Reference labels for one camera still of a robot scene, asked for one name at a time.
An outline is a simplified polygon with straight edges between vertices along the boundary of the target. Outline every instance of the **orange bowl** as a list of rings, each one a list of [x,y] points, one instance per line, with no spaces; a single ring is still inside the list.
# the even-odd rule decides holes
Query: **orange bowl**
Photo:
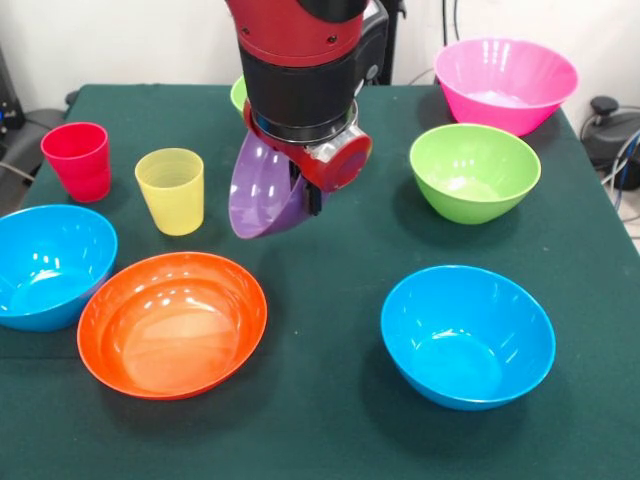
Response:
[[[91,298],[78,349],[105,385],[134,397],[177,400],[232,375],[258,346],[267,302],[255,278],[206,253],[151,257]]]

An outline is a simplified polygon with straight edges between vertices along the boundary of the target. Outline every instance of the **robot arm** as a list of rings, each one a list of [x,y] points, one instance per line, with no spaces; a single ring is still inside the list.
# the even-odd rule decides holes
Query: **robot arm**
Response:
[[[382,70],[379,0],[227,0],[247,84],[247,126],[317,188],[350,183],[371,139],[354,98]]]

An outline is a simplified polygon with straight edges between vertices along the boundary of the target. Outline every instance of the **green tablecloth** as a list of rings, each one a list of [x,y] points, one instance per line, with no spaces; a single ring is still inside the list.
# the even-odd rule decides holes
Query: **green tablecloth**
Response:
[[[105,125],[114,185],[91,205],[120,237],[117,268],[174,250],[230,257],[269,302],[247,364],[200,397],[145,402],[99,384],[73,329],[0,329],[0,479],[635,478],[640,471],[640,260],[580,143],[558,113],[527,140],[543,164],[515,210],[466,227],[437,216],[407,152],[451,121],[434,87],[379,87],[359,97],[375,141],[358,180],[324,212],[278,236],[241,241],[226,214],[245,127],[228,87],[90,86],[69,120]],[[206,163],[204,226],[163,236],[133,167],[168,146]],[[49,167],[29,205],[70,202]],[[442,263],[489,268],[546,308],[557,359],[545,382],[498,410],[438,408],[396,372],[379,333],[386,294]]]

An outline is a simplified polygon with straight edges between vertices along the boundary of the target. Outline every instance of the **plastic bowl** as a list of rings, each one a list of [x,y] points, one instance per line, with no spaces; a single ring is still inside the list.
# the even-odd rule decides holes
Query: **plastic bowl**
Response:
[[[231,87],[231,103],[236,107],[238,113],[242,116],[244,103],[247,100],[247,84],[244,81],[244,75],[240,77]]]
[[[80,318],[78,349],[112,389],[175,400],[240,368],[266,321],[262,289],[245,269],[216,255],[170,253],[131,265],[98,290]]]
[[[238,154],[229,191],[229,219],[239,238],[284,232],[308,220],[307,180],[291,182],[290,159],[248,132]],[[322,193],[322,201],[329,198]]]
[[[524,40],[479,38],[443,48],[434,62],[451,113],[522,136],[534,131],[578,87],[576,68]]]
[[[382,336],[411,386],[457,410],[525,395],[555,358],[542,307],[512,281],[475,267],[427,268],[402,280],[382,309]]]
[[[0,219],[0,325],[50,332],[78,321],[111,274],[118,238],[87,208],[45,205]]]
[[[515,207],[540,179],[540,159],[518,137],[482,125],[453,124],[411,147],[420,191],[443,217],[476,225]]]

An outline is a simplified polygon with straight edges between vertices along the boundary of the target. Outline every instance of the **cup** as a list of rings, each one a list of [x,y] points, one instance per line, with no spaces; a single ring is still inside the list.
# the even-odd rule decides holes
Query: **cup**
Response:
[[[75,201],[102,200],[111,188],[109,134],[90,122],[68,123],[44,136],[40,148]]]
[[[164,148],[144,156],[136,180],[153,221],[172,236],[196,231],[204,221],[204,163],[194,152]]]

